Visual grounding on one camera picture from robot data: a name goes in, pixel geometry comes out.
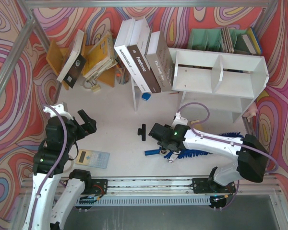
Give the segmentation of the blue microfiber duster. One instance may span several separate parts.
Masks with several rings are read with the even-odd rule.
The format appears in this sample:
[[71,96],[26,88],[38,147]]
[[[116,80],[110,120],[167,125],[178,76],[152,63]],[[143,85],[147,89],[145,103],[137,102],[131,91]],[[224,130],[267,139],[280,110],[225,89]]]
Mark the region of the blue microfiber duster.
[[[227,132],[219,134],[220,136],[228,137],[228,138],[243,138],[244,135],[242,135],[240,132]],[[164,159],[170,159],[170,157],[173,155],[172,151],[167,151],[166,153],[161,153],[161,148],[154,149],[154,150],[146,150],[144,152],[145,156],[151,156],[151,155],[162,155]],[[207,156],[211,155],[212,153],[202,150],[196,150],[196,149],[183,149],[180,154],[178,155],[178,159],[185,159],[185,158],[192,158],[192,157],[198,157],[198,156]]]

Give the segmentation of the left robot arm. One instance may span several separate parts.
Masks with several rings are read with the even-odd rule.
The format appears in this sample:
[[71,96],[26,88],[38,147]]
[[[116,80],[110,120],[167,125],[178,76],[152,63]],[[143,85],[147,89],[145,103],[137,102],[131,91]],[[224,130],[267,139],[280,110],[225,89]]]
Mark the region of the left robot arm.
[[33,186],[24,230],[62,230],[79,195],[93,188],[89,171],[73,170],[63,194],[54,202],[69,151],[77,141],[96,132],[96,121],[79,110],[84,121],[80,125],[61,104],[45,106],[44,111],[51,117],[45,127],[46,137],[33,158]]

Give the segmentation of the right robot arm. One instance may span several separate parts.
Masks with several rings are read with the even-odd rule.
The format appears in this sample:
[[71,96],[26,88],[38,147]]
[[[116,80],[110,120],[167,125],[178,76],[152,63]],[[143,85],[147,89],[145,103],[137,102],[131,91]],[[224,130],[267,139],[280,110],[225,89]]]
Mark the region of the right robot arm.
[[162,150],[174,154],[200,150],[229,159],[230,163],[214,167],[208,176],[207,184],[213,192],[240,179],[254,183],[261,183],[264,179],[269,156],[253,135],[232,138],[205,133],[187,125],[177,124],[171,128],[159,123],[154,124],[148,135]]

